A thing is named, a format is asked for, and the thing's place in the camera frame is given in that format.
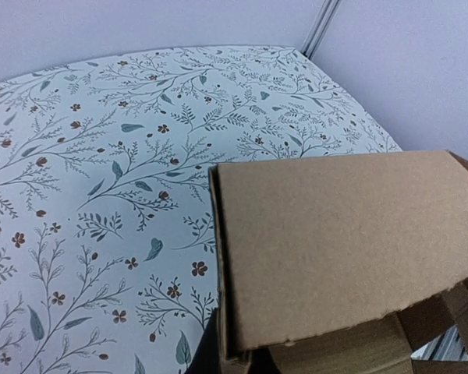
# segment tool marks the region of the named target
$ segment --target wall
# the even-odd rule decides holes
[[[0,80],[152,48],[300,48],[324,0],[0,0]]]
[[[468,157],[468,0],[343,0],[314,61],[404,149]]]

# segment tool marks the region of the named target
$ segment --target printed leaf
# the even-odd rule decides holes
[[[11,117],[8,117],[8,118],[3,122],[4,126],[10,125],[10,122],[12,122],[12,121],[14,120],[14,118],[16,117],[16,114],[17,114],[17,113],[14,113]]]
[[[168,173],[166,173],[166,176],[167,177],[178,177],[179,175],[182,175],[184,173],[179,173],[179,172],[176,172],[176,171],[169,171]]]
[[[123,176],[123,170],[116,161],[112,162],[112,172],[115,174],[116,180]]]
[[[175,350],[175,359],[180,365],[185,365],[189,364],[191,361],[190,348],[186,335],[184,335],[184,332],[182,331],[180,331],[180,333],[182,335],[180,336],[179,343],[177,344],[177,348]]]
[[[321,104],[321,102],[318,99],[316,99],[315,97],[311,97],[311,99],[314,101],[315,104],[319,105],[321,108],[324,109],[324,105]]]
[[[33,339],[35,339],[35,341],[42,340],[45,336],[44,327],[41,325],[38,314],[29,305],[28,308],[30,310],[30,327]]]
[[[87,194],[87,196],[92,196],[93,194],[95,194],[99,188],[102,186],[102,184],[104,183],[104,179],[102,179],[99,183],[97,183],[91,190],[90,192]]]
[[[89,320],[90,318],[92,318],[92,317],[83,317],[83,318],[79,318],[79,319],[74,319],[73,321],[66,322],[66,324],[64,325],[64,330],[69,330],[69,329],[73,328],[74,326],[78,326],[81,323]]]
[[[134,374],[146,374],[146,369],[140,359],[135,355],[135,373]]]
[[[151,240],[151,250],[147,255],[147,258],[144,261],[149,261],[158,257],[159,252],[163,249],[163,242],[157,238],[152,238]]]
[[[143,189],[144,191],[152,192],[152,188],[146,182],[137,181],[135,182],[135,186],[139,189]]]
[[[135,131],[137,129],[142,129],[143,126],[142,125],[137,125],[137,124],[133,124],[133,123],[123,123],[122,124],[122,131],[123,132],[132,132],[132,131]]]
[[[46,89],[49,84],[50,84],[50,80],[45,80],[40,86],[40,92]]]
[[[21,153],[21,157],[27,157],[29,156],[31,153],[33,153],[34,150],[36,150],[39,146],[32,146],[31,148],[28,148],[27,150],[25,150],[24,152]]]
[[[166,101],[167,103],[173,105],[172,101],[170,100],[170,98],[168,96],[166,96],[165,94],[161,94],[160,98],[163,100],[163,101]]]
[[[297,146],[302,146],[302,142],[300,142],[296,137],[289,135],[291,140],[296,143]]]

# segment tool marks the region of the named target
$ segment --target printed flower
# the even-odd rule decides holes
[[[19,232],[16,232],[16,234],[12,238],[12,243],[15,243],[14,245],[16,246],[16,248],[21,248],[21,245],[24,244],[25,241],[26,240],[24,239],[24,234]]]
[[[125,264],[128,265],[129,270],[132,270],[133,268],[139,266],[139,264],[137,263],[137,260],[135,259],[135,257],[132,257],[132,259],[126,259]]]
[[[2,356],[0,357],[0,362],[4,364],[5,366],[9,366],[9,363],[12,361],[12,359],[7,355],[6,352],[2,352]]]
[[[59,294],[57,291],[52,294],[52,304],[57,304],[61,306],[64,304],[64,299],[66,298],[66,295],[64,294]]]
[[[168,291],[166,292],[170,298],[179,298],[181,293],[179,292],[179,286],[173,284],[172,287],[168,287]]]
[[[166,191],[161,191],[161,192],[158,194],[158,197],[159,197],[161,200],[168,200],[168,198],[170,197],[170,195],[169,195],[168,192],[166,192]]]
[[[61,225],[60,224],[57,224],[57,222],[54,222],[52,224],[52,227],[50,228],[50,231],[53,231],[54,233],[58,233],[59,230],[61,229]]]
[[[199,263],[193,263],[193,276],[194,277],[198,274],[203,277],[204,273],[206,273],[206,270],[208,270],[208,266],[205,266],[203,261],[200,261]]]
[[[168,128],[167,125],[161,125],[161,126],[158,126],[158,131],[159,131],[161,134],[164,134],[164,133],[170,131],[170,129]]]
[[[37,166],[39,168],[42,168],[45,164],[47,163],[47,159],[45,157],[40,157],[38,160],[37,160]]]
[[[71,122],[71,129],[79,129],[81,127],[80,121]]]
[[[114,323],[124,323],[126,322],[126,310],[122,310],[121,313],[118,312],[116,309],[112,311],[112,315],[115,316],[115,318],[112,319],[112,322]]]

